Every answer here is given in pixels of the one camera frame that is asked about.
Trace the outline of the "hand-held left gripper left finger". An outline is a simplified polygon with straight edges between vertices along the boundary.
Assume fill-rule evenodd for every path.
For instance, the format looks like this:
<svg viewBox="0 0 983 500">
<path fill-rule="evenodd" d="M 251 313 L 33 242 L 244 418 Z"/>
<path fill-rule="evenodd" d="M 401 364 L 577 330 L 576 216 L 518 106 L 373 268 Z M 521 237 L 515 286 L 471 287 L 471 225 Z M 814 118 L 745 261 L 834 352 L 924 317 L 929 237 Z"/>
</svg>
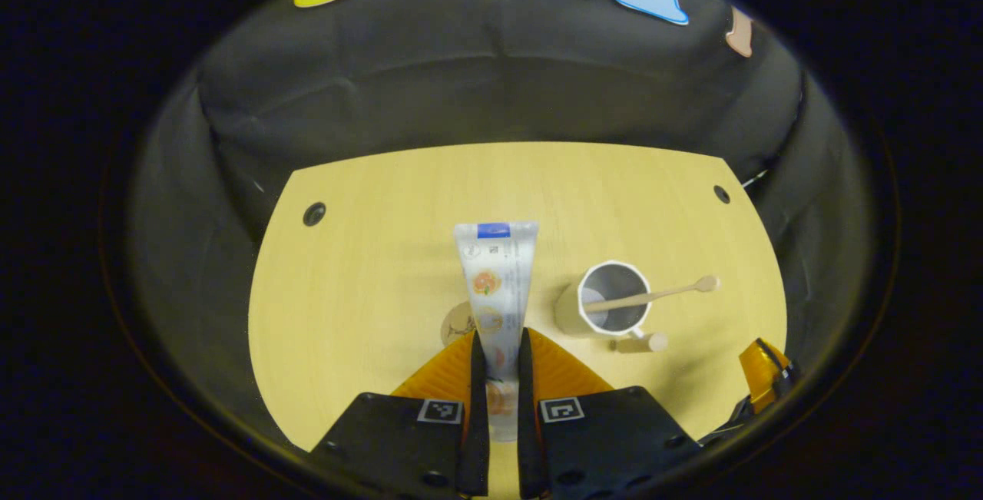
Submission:
<svg viewBox="0 0 983 500">
<path fill-rule="evenodd" d="M 454 340 L 389 395 L 362 392 L 312 450 L 372 500 L 472 500 L 489 490 L 487 364 Z"/>
</svg>

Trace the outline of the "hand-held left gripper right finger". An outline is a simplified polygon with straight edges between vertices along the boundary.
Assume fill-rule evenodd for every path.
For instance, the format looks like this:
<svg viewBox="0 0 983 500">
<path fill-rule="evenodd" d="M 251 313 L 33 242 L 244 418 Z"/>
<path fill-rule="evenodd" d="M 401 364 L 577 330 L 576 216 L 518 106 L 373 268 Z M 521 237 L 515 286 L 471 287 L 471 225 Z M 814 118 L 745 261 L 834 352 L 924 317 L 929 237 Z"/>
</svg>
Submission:
<svg viewBox="0 0 983 500">
<path fill-rule="evenodd" d="M 639 500 L 702 452 L 645 388 L 615 388 L 536 329 L 518 370 L 523 500 Z"/>
</svg>

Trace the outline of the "round cork coaster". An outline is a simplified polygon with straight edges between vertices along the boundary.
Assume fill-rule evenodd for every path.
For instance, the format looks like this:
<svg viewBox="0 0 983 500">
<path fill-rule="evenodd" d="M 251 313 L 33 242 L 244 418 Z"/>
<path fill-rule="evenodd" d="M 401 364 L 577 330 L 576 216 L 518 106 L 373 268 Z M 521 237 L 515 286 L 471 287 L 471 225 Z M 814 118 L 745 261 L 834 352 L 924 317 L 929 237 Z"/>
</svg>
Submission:
<svg viewBox="0 0 983 500">
<path fill-rule="evenodd" d="M 452 307 L 440 324 L 440 342 L 449 346 L 457 339 L 477 331 L 470 301 L 458 303 Z"/>
</svg>

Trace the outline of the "white cup with wooden handle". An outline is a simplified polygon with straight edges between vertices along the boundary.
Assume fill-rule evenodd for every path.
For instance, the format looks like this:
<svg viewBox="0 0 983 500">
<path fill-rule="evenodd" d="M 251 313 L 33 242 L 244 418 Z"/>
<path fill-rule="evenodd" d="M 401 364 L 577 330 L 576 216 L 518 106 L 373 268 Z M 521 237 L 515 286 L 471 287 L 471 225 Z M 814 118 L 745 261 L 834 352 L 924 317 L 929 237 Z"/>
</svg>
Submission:
<svg viewBox="0 0 983 500">
<path fill-rule="evenodd" d="M 619 353 L 655 353 L 668 349 L 666 333 L 645 333 L 642 326 L 652 304 L 587 311 L 587 305 L 650 293 L 650 284 L 635 266 L 617 260 L 594 265 L 566 287 L 554 305 L 554 324 L 566 336 L 611 339 Z"/>
</svg>

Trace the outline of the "beige toothbrush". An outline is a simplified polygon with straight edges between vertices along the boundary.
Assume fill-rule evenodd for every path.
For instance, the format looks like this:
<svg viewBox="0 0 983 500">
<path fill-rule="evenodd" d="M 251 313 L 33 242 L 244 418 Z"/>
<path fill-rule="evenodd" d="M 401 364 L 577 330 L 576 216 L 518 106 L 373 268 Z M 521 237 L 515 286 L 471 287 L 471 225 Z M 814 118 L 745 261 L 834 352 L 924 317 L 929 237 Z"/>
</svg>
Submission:
<svg viewBox="0 0 983 500">
<path fill-rule="evenodd" d="M 659 300 L 660 298 L 676 296 L 677 294 L 685 293 L 686 291 L 701 291 L 701 293 L 709 293 L 709 291 L 719 290 L 721 286 L 722 280 L 718 276 L 708 275 L 700 277 L 695 283 L 677 287 L 676 289 L 653 291 L 652 293 L 637 294 L 636 296 L 617 298 L 616 300 L 582 303 L 581 308 L 586 313 L 611 311 L 614 309 L 646 305 L 652 303 L 653 301 Z"/>
</svg>

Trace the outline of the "white toothpaste tube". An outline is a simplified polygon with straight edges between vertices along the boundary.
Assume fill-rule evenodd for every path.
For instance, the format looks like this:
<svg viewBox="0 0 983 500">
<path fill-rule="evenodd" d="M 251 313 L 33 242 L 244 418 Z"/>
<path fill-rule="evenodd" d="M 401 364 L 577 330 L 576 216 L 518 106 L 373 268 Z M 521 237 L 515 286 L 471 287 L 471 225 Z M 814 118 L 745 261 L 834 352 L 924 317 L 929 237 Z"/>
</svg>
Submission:
<svg viewBox="0 0 983 500">
<path fill-rule="evenodd" d="M 518 357 L 538 238 L 536 221 L 456 224 L 453 237 L 485 357 L 489 433 L 518 437 Z"/>
</svg>

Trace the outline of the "wooden desktop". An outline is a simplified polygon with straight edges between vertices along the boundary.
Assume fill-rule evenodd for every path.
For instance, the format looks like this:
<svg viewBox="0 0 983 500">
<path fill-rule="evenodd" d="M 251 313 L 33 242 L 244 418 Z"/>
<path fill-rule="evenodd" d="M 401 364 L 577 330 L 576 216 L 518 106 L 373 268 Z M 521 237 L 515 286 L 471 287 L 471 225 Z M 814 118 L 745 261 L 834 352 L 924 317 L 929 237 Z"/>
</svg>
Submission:
<svg viewBox="0 0 983 500">
<path fill-rule="evenodd" d="M 540 226 L 526 325 L 612 386 L 644 387 L 696 439 L 747 396 L 753 340 L 791 357 L 775 250 L 722 158 L 574 142 L 351 158 L 292 172 L 250 284 L 250 364 L 290 443 L 312 450 L 355 395 L 393 392 L 442 350 L 442 319 L 469 300 L 453 228 L 507 220 Z M 554 324 L 566 287 L 608 260 L 653 291 L 722 286 L 653 301 L 642 330 L 668 349 L 619 353 Z"/>
</svg>

